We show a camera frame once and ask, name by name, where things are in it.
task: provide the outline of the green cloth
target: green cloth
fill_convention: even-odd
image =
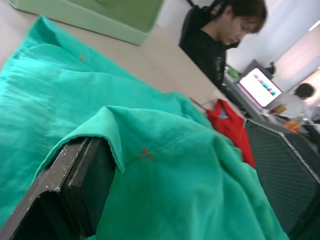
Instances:
[[[0,226],[64,143],[100,136],[117,168],[97,240],[288,239],[256,171],[187,97],[45,17],[1,72],[0,113]]]

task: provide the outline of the person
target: person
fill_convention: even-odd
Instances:
[[[282,93],[279,100],[276,99],[277,103],[283,104],[286,107],[286,110],[280,114],[280,117],[285,120],[303,117],[312,123],[311,111],[304,100],[312,97],[315,92],[316,90],[312,85],[302,83],[296,88],[294,94],[287,92]]]
[[[266,19],[264,0],[222,0],[209,12],[206,24],[194,30],[180,47],[220,89],[226,50],[237,46],[245,35],[258,33]]]

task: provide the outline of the monitor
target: monitor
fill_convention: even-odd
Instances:
[[[254,61],[240,76],[238,87],[258,107],[266,107],[282,92],[270,80],[272,78],[258,62]]]

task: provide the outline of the dark hair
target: dark hair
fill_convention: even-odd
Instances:
[[[294,95],[297,95],[299,98],[309,98],[312,97],[315,93],[315,88],[309,83],[302,83],[295,90]]]
[[[219,18],[226,7],[231,5],[234,17],[243,17],[255,24],[252,33],[259,32],[267,20],[268,11],[265,0],[215,0],[207,10],[211,12],[217,5],[221,7],[213,19]]]

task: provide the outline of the white wall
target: white wall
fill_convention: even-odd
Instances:
[[[213,0],[194,0],[207,6]],[[269,17],[259,34],[247,36],[237,49],[228,51],[227,62],[243,71],[253,59],[267,66],[277,61],[320,19],[320,0],[266,0]],[[190,10],[185,0],[165,0],[158,24],[179,42],[182,25]],[[291,89],[297,80],[277,78],[283,90]]]

